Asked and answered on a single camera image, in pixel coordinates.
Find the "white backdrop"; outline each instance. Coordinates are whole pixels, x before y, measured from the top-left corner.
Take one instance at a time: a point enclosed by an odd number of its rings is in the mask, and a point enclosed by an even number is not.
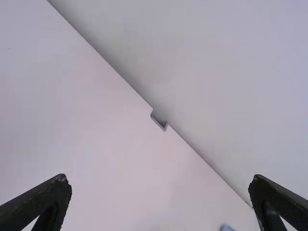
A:
[[[308,198],[308,2],[50,0],[247,202]]]

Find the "white wall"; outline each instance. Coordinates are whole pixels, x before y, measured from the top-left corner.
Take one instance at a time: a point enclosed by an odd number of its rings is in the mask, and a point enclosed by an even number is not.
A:
[[[308,198],[308,2],[50,0],[246,201]]]
[[[59,173],[62,231],[258,231],[253,210],[42,0],[0,1],[0,205]]]

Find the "gray wall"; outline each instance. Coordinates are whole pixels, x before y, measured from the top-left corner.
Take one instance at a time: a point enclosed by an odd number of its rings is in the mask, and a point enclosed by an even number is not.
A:
[[[308,198],[308,2],[50,0],[246,201]]]

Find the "blue object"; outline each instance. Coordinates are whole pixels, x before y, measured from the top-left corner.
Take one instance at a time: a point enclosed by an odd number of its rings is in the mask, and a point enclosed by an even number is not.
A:
[[[235,230],[231,228],[229,225],[222,225],[219,231],[235,231]]]

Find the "white surface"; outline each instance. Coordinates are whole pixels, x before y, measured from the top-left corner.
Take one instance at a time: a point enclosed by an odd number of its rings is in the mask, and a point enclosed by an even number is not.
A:
[[[247,202],[308,198],[308,1],[49,1]]]
[[[65,173],[64,231],[259,230],[253,210],[43,0],[0,2],[0,204]]]

